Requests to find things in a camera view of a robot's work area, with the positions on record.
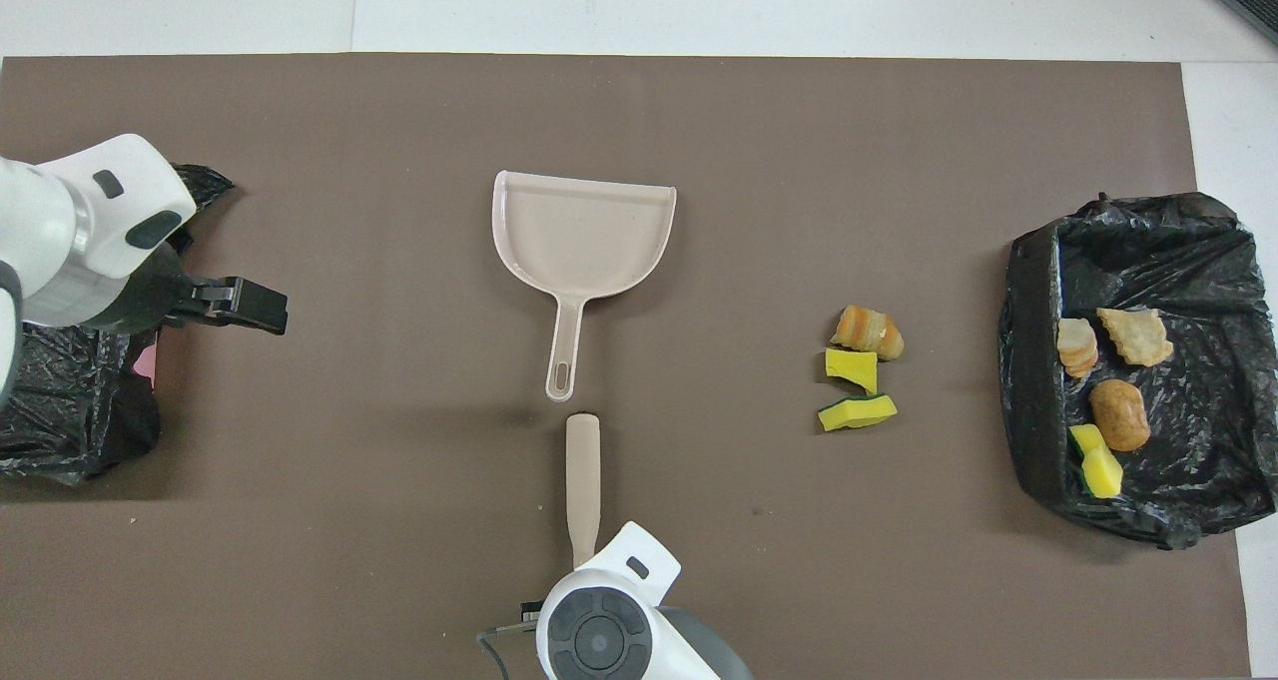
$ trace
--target dustpan pan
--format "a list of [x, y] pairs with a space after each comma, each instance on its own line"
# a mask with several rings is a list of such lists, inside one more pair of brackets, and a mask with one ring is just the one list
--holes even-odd
[[558, 304], [546, 372], [550, 399], [573, 398], [581, 308], [644, 280], [666, 251], [674, 219], [670, 185], [497, 174], [497, 253], [511, 274]]

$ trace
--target black plastic bag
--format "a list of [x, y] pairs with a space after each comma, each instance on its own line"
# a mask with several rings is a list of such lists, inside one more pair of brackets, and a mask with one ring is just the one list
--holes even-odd
[[[1127, 366], [1095, 308], [1159, 308], [1174, 352]], [[1057, 320], [1086, 317], [1099, 360], [1065, 375]], [[1003, 422], [1021, 488], [1065, 518], [1164, 550], [1274, 511], [1278, 381], [1255, 239], [1205, 194], [1088, 203], [1012, 244], [999, 320]], [[1122, 493], [1088, 493], [1068, 426], [1108, 378], [1141, 390], [1150, 440], [1114, 452]]]
[[[206, 166], [174, 170], [197, 211], [234, 188]], [[169, 238], [178, 253], [190, 243], [185, 226]], [[22, 363], [0, 409], [0, 478], [74, 486], [150, 452], [160, 441], [160, 410], [151, 381], [134, 373], [133, 364], [155, 337], [153, 331], [115, 335], [24, 323]]]

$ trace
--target white tile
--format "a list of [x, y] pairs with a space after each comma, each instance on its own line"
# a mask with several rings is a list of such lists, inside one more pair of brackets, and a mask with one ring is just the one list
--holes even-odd
[[[1278, 308], [1278, 63], [1186, 63], [1185, 106], [1204, 193], [1256, 235], [1266, 300]], [[1236, 533], [1251, 675], [1278, 676], [1278, 516]]]
[[0, 56], [349, 51], [354, 0], [0, 0]]
[[1218, 0], [357, 0], [355, 51], [1278, 61]]

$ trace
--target brown mat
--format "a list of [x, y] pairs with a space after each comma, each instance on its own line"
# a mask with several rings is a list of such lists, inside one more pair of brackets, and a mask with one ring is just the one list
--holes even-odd
[[[0, 676], [496, 677], [472, 642], [569, 570], [562, 426], [603, 422], [603, 529], [762, 677], [1247, 674], [1232, 537], [1159, 552], [1017, 488], [1007, 244], [1104, 189], [1194, 189], [1173, 65], [716, 58], [5, 60], [0, 153], [137, 130], [243, 193], [188, 267], [285, 337], [166, 334], [166, 437], [0, 498]], [[587, 308], [502, 267], [498, 170], [668, 184], [661, 266]], [[898, 418], [822, 435], [845, 303], [892, 313]], [[500, 644], [538, 676], [530, 637]]]

